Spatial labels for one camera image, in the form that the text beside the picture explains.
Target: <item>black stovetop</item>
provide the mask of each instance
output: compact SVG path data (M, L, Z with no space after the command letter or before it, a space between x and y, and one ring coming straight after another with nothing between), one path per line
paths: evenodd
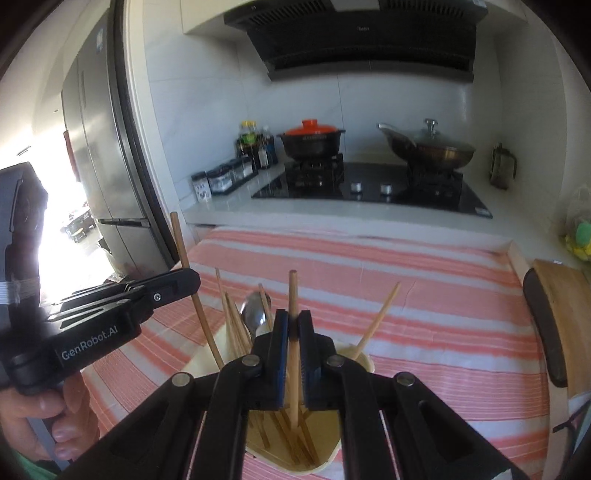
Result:
M427 179L429 187L425 188L424 184L419 187L410 186L415 182L409 178L406 166L348 162L341 165L343 168L337 174L333 173L328 177L324 171L320 171L317 178L321 180L311 186L314 182L310 181L310 177L314 177L314 172L303 170L300 163L288 163L284 173L256 192L252 198L349 200L426 207L492 218L484 203L457 172L452 180L443 180L443 188L433 187L430 177ZM362 193L351 191L351 184L357 182L362 184ZM458 194L448 192L449 182L455 184ZM382 194L381 184L391 184L392 193Z

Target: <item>orange pot lid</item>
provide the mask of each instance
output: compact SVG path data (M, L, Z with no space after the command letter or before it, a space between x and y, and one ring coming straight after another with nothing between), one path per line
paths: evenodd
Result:
M319 125L316 118L302 120L302 126L292 128L285 132L285 135L317 135L317 134L331 134L338 132L339 129L332 125Z

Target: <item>metal spoon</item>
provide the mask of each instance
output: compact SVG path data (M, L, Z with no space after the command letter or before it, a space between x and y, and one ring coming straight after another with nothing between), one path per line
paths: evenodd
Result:
M271 307L271 298L269 295L267 295L267 302L269 303L269 307ZM254 342L256 330L265 323L265 310L262 306L261 294L258 291L254 291L246 297L240 307L240 316Z

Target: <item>pot lid handle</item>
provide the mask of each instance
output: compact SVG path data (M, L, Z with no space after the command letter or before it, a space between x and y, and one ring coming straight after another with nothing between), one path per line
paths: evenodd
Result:
M437 126L437 120L435 120L434 118L426 118L425 123L427 124L427 128L429 130L429 135L431 135L431 138L435 137L435 135L439 133L437 130L435 130L435 127Z

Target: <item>gas stove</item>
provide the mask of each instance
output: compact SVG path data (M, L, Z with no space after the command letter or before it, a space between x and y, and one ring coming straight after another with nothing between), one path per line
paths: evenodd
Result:
M349 200L426 207L484 218L492 214L457 171L343 162L343 155L292 162L252 198Z

